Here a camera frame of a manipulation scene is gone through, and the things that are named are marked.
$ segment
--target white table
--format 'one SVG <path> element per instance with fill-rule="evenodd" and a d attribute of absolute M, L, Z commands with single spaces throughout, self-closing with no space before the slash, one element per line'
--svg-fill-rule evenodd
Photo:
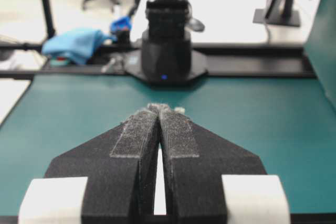
<path fill-rule="evenodd" d="M 30 81 L 0 78 L 0 125 L 8 116 L 20 97 L 24 94 Z"/>
<path fill-rule="evenodd" d="M 131 42 L 140 45 L 142 33 L 148 26 L 145 16 L 147 0 L 141 0 L 134 16 Z M 254 24 L 256 8 L 264 8 L 266 0 L 189 0 L 193 17 L 205 25 L 202 33 L 191 32 L 193 46 L 222 47 L 228 45 L 264 45 L 267 31 L 263 24 Z M 320 0 L 295 0 L 301 27 L 269 25 L 272 45 L 302 46 L 309 34 Z"/>

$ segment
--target white block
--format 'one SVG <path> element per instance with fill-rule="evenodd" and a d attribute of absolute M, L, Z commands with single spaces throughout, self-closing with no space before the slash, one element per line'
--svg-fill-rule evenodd
<path fill-rule="evenodd" d="M 88 177 L 33 179 L 22 201 L 19 224 L 80 224 Z"/>
<path fill-rule="evenodd" d="M 222 175 L 228 224 L 290 224 L 284 189 L 276 175 Z"/>

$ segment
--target colorful object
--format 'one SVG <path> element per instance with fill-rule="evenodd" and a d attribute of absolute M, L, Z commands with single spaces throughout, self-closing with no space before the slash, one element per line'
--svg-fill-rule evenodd
<path fill-rule="evenodd" d="M 79 28 L 49 39 L 42 47 L 42 54 L 51 55 L 53 59 L 66 58 L 78 65 L 85 65 L 107 39 L 115 40 L 115 37 L 105 35 L 98 29 Z"/>
<path fill-rule="evenodd" d="M 119 31 L 130 31 L 132 28 L 131 19 L 128 16 L 117 19 L 112 22 L 110 26 L 110 32 L 116 34 Z"/>

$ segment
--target teal mat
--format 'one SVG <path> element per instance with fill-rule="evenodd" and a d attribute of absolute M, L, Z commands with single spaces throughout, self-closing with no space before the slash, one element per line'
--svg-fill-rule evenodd
<path fill-rule="evenodd" d="M 149 102 L 183 106 L 197 124 L 258 154 L 293 213 L 336 212 L 336 115 L 313 79 L 202 79 L 151 89 L 132 77 L 37 76 L 0 128 L 0 215 L 16 215 L 51 159 Z"/>

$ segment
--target cable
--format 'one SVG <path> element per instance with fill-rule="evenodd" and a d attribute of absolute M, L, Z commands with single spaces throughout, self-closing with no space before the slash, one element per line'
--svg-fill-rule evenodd
<path fill-rule="evenodd" d="M 270 45 L 271 40 L 272 40 L 272 34 L 271 34 L 271 31 L 270 31 L 270 29 L 268 27 L 268 24 L 266 23 L 265 20 L 264 20 L 263 24 L 264 24 L 264 27 L 265 27 L 266 32 L 267 32 L 267 44 Z"/>

